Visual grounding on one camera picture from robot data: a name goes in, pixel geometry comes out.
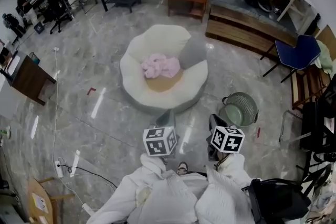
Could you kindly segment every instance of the gray tile floor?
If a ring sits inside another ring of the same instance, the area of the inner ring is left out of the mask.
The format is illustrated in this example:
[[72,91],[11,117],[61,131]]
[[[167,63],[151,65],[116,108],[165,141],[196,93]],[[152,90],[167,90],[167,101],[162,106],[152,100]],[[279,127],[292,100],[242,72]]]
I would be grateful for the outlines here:
[[[22,42],[20,50],[33,51],[41,59],[40,66],[51,76],[58,73],[58,99],[56,86],[49,85],[45,106],[25,99],[11,121],[0,118],[2,128],[12,128],[12,138],[3,142],[3,151],[12,184],[25,208],[29,177],[56,176],[52,157],[56,109],[55,159],[62,158],[71,165],[79,150],[79,167],[99,173],[115,184],[140,166],[139,156],[144,152],[142,131],[152,116],[136,110],[125,99],[119,60],[130,40],[154,24],[185,27],[205,46],[209,66],[202,98],[177,115],[176,129],[181,139],[176,158],[169,160],[168,167],[175,169],[180,161],[188,162],[194,170],[213,165],[207,160],[205,142],[209,136],[208,117],[218,111],[222,97],[242,91],[254,98],[260,110],[257,123],[244,129],[246,140],[241,152],[246,157],[245,169],[252,177],[298,178],[295,165],[302,164],[302,152],[295,146],[280,147],[278,143],[282,113],[291,107],[290,81],[280,83],[288,70],[277,68],[263,78],[261,75],[271,67],[271,61],[260,61],[260,56],[253,52],[206,38],[206,22],[207,16],[202,23],[189,17],[168,17],[163,0],[143,0],[143,4],[134,6],[132,14],[125,7],[104,12],[98,4],[86,15],[78,12],[72,22],[62,26],[61,33],[50,35],[49,24],[46,31],[40,35],[34,32]],[[59,48],[57,67],[54,47]],[[96,91],[87,95],[91,87]],[[96,116],[92,116],[99,98],[102,102]],[[35,121],[38,124],[32,139]],[[288,119],[285,133],[298,135],[300,124]],[[106,182],[80,170],[72,178],[66,174],[64,181],[92,209],[100,208],[113,193]],[[45,187],[51,195],[69,192],[59,180],[46,183]],[[60,223],[85,223],[88,217],[78,198],[63,202]]]

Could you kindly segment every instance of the wooden chair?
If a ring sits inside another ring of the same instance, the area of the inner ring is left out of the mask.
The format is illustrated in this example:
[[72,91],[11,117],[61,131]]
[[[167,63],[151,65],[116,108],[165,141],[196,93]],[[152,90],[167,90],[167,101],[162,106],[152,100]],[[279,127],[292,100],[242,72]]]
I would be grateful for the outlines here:
[[[34,223],[44,223],[47,221],[48,224],[57,223],[57,201],[63,200],[66,198],[72,198],[74,194],[66,194],[60,196],[50,197],[43,186],[42,183],[54,180],[53,177],[49,177],[40,181],[37,181],[34,178],[29,180],[28,184],[28,213],[29,220]],[[35,204],[35,197],[40,197],[45,201],[46,210],[43,211],[37,207]]]

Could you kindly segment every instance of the round white pouf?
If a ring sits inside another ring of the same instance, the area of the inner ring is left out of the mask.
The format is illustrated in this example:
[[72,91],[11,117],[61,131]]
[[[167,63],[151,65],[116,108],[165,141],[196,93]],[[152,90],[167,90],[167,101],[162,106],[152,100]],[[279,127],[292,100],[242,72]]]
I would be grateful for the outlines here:
[[[200,99],[208,76],[206,53],[193,55],[199,50],[189,39],[189,32],[175,25],[154,25],[132,39],[120,60],[120,70],[123,88],[134,105],[147,112],[181,112]],[[184,69],[182,78],[164,92],[149,89],[141,67],[145,57],[156,53],[177,57]]]

